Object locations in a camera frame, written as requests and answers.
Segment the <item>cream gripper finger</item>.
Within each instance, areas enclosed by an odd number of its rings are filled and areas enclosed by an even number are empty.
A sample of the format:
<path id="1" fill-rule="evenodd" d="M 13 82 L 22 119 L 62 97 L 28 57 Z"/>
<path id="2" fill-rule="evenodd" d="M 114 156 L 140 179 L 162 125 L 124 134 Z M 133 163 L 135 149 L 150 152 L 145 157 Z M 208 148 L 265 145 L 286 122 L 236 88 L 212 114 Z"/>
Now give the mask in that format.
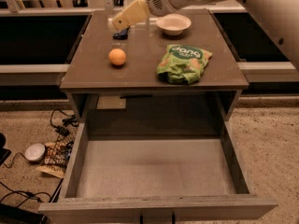
<path id="1" fill-rule="evenodd" d="M 123 11 L 117 13 L 112 24 L 117 31 L 122 31 L 139 22 L 146 21 L 150 16 L 150 10 L 145 0 L 135 0 Z"/>

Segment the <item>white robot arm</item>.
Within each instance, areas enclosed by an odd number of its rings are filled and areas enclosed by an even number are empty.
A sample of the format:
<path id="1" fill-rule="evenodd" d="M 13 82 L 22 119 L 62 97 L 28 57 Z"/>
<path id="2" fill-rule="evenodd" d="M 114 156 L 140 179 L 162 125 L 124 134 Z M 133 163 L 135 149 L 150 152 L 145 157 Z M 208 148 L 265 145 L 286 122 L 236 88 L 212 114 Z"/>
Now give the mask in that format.
<path id="1" fill-rule="evenodd" d="M 162 17 L 189 6 L 222 0 L 135 0 L 112 20 L 121 31 L 150 15 Z M 291 63 L 299 68 L 299 0 L 235 0 L 263 28 Z"/>

